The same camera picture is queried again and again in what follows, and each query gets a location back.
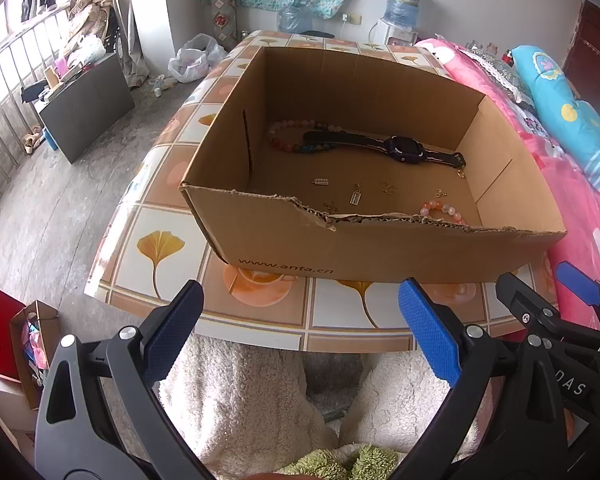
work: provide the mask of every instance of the yellow polka dot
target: yellow polka dot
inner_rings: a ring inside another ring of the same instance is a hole
[[[562,105],[562,118],[573,123],[578,118],[578,113],[570,104]]]

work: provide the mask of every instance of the patterned roll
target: patterned roll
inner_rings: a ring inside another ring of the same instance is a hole
[[[229,52],[238,44],[235,0],[211,0],[211,9],[214,17],[214,36]]]

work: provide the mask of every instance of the red gift bag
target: red gift bag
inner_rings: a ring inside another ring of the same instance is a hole
[[[23,308],[24,304],[0,290],[0,375],[17,381],[20,378],[13,356],[9,321]]]

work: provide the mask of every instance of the red door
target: red door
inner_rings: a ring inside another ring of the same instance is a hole
[[[576,39],[564,64],[564,73],[600,114],[600,8],[588,1],[582,7]]]

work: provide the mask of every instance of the person's leg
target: person's leg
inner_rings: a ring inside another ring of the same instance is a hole
[[[449,386],[438,379],[420,350],[366,356],[360,392],[342,421],[340,445],[368,442],[408,453],[420,438]],[[491,416],[491,386],[460,454],[475,452]]]
[[[197,457],[217,476],[276,471],[335,433],[305,396],[299,352],[191,335],[159,397]]]

